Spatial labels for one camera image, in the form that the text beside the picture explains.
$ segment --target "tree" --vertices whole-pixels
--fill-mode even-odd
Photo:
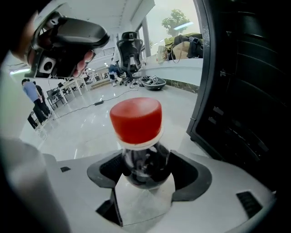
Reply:
[[[152,42],[152,41],[150,40],[150,48],[152,48],[153,45],[154,45],[154,42]]]
[[[175,27],[190,22],[181,10],[173,9],[171,17],[165,18],[162,25],[167,29],[167,33],[171,36],[177,36],[179,32],[183,32],[187,27],[174,30]]]

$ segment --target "glossy floor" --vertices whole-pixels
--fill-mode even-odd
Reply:
[[[144,87],[130,89],[128,86],[106,85],[92,91],[82,91],[82,96],[76,93],[76,98],[59,107],[53,117],[39,130],[40,135],[46,138],[40,147],[43,153],[52,154],[61,161],[121,149],[110,121],[109,111],[122,100],[147,96],[159,100],[162,105],[165,130],[161,143],[168,149],[177,150],[182,154],[194,153],[206,156],[186,134],[196,103],[196,94],[170,86],[165,86],[160,91],[148,91]],[[77,110],[100,99],[108,101]]]

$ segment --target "red bottle cap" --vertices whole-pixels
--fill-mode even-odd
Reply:
[[[149,142],[157,139],[161,132],[161,103],[148,97],[124,100],[113,106],[110,118],[117,137],[122,142]]]

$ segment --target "black hair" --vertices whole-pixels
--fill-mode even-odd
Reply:
[[[26,78],[21,81],[21,84],[23,85],[24,82],[27,82]]]

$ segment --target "bottle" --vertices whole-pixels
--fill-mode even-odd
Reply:
[[[158,188],[171,173],[170,152],[159,142],[163,133],[160,102],[148,97],[128,99],[112,107],[110,118],[124,147],[127,180],[138,188]]]

